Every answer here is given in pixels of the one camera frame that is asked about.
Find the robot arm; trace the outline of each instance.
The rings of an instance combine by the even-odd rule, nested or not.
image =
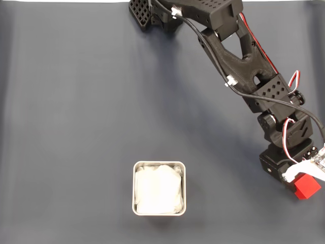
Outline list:
[[[242,1],[131,0],[129,10],[142,31],[151,25],[160,25],[164,31],[174,32],[182,22],[191,27],[187,18],[206,26],[201,33],[197,33],[195,27],[191,28],[197,33],[199,44],[225,79],[226,86],[241,95],[253,113],[259,113],[257,120],[264,131],[264,138],[271,143],[259,156],[263,169],[290,189],[298,191],[292,177],[297,176],[299,167],[295,165],[290,170],[293,172],[290,174],[291,180],[287,180],[283,174],[295,161],[307,161],[317,155],[318,150],[310,139],[313,134],[311,113],[306,114],[306,110],[300,108],[305,103],[303,95],[296,89],[291,91],[249,29],[245,16],[241,13]],[[222,44],[224,39],[233,34],[240,39],[242,59],[226,50]],[[288,118],[295,123],[285,129],[285,149],[288,148],[286,152],[282,148],[282,127]],[[325,129],[321,122],[319,124],[324,135]],[[313,169],[321,171],[316,175],[324,173],[319,167]]]

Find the table surface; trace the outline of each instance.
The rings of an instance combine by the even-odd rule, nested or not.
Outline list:
[[[325,121],[324,3],[244,9]],[[257,115],[187,26],[144,34],[126,3],[2,2],[0,13],[1,244],[324,243],[324,190],[298,201],[263,172]],[[140,160],[186,165],[183,216],[132,212]]]

